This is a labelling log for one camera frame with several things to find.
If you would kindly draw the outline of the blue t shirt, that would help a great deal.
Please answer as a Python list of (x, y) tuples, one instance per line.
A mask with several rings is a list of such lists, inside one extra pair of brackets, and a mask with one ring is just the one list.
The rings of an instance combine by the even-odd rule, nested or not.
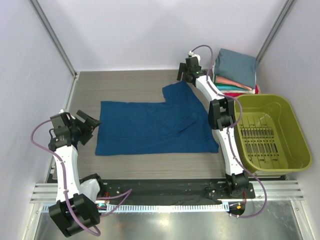
[(164, 102), (102, 101), (97, 156), (218, 153), (208, 114), (185, 82), (162, 88)]

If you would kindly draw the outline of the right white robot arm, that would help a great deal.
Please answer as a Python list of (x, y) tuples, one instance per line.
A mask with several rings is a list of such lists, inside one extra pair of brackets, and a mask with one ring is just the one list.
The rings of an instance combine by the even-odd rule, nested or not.
[(199, 60), (199, 55), (189, 52), (185, 63), (179, 64), (177, 80), (193, 84), (208, 100), (208, 123), (218, 137), (224, 157), (225, 192), (231, 198), (243, 197), (249, 187), (249, 179), (240, 164), (235, 140), (235, 101), (218, 90)]

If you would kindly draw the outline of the olive green plastic basket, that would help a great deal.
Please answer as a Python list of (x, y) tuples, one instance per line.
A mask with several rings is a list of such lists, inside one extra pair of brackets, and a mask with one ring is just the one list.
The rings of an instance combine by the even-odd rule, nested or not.
[(254, 175), (302, 172), (312, 155), (290, 103), (274, 94), (246, 94), (234, 105), (235, 137), (242, 164)]

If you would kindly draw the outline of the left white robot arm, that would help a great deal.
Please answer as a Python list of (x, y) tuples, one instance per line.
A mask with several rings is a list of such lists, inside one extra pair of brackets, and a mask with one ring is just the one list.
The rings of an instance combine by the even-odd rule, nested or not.
[(50, 117), (54, 136), (48, 149), (53, 153), (57, 172), (56, 203), (49, 207), (49, 216), (65, 237), (100, 223), (96, 200), (106, 194), (98, 174), (79, 178), (78, 144), (85, 145), (101, 121), (81, 110), (77, 117), (61, 110)]

